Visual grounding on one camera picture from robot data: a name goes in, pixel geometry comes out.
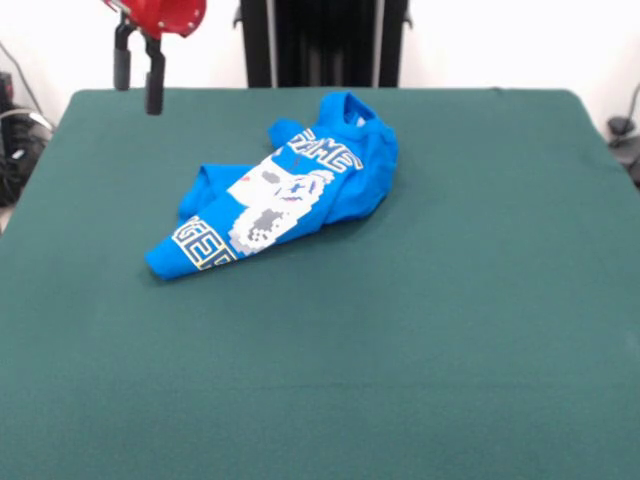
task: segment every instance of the black equipment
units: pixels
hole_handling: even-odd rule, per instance
[[[249,86],[396,87],[407,9],[408,0],[241,0]]]

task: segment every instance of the green table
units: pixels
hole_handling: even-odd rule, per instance
[[[370,219],[162,283],[202,162],[322,90],[76,95],[0,239],[0,478],[640,478],[640,203],[566,92],[358,91]]]

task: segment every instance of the red robot arm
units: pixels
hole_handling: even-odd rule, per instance
[[[131,78],[129,36],[139,30],[147,44],[151,71],[147,73],[146,111],[149,115],[162,113],[164,98],[165,58],[161,42],[163,33],[183,37],[191,35],[202,23],[206,0],[103,0],[109,7],[120,10],[120,24],[116,28],[114,51],[114,84],[117,90],[128,90]]]

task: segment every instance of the blue t-shirt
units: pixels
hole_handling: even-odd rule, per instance
[[[276,151],[253,168],[201,167],[180,206],[183,223],[146,255],[159,277],[224,265],[365,217],[391,189],[393,130],[351,93],[327,95],[312,128],[280,120],[269,134]]]

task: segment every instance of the white wall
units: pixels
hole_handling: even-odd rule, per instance
[[[167,85],[246,86],[241,28],[231,28],[238,1],[209,0],[194,35],[167,37]],[[415,30],[406,30],[403,87],[568,88],[603,130],[609,115],[626,111],[640,81],[635,0],[412,0],[411,10]],[[99,0],[0,0],[0,40],[56,121],[74,91],[111,87],[116,23]],[[132,82],[142,86],[148,60],[137,36],[132,50]],[[0,67],[9,67],[1,54]],[[18,100],[27,103],[14,82]]]

